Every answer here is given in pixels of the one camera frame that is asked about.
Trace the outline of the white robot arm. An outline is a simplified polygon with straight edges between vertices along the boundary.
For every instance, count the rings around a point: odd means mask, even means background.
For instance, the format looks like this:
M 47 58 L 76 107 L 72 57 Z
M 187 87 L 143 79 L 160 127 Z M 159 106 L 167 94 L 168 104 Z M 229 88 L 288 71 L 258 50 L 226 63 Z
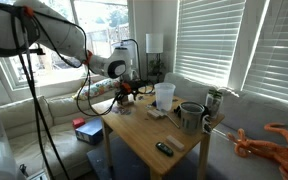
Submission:
M 57 52 L 61 59 L 73 57 L 74 65 L 86 66 L 91 72 L 108 78 L 131 74 L 128 49 L 117 47 L 108 58 L 87 49 L 85 31 L 39 0 L 0 3 L 0 57 L 31 54 L 30 46 L 42 44 Z M 25 180 L 16 165 L 6 132 L 0 119 L 0 180 Z

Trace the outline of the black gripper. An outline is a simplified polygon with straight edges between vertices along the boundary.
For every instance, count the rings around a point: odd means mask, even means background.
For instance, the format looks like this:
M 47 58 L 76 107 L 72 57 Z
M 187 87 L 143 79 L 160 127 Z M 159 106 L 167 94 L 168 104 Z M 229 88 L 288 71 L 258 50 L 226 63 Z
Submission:
M 141 80 L 132 80 L 132 81 L 125 81 L 121 83 L 120 86 L 120 95 L 121 98 L 124 98 L 125 96 L 132 94 L 133 98 L 136 98 L 136 96 L 139 94 L 139 89 L 141 87 L 144 87 L 146 83 Z

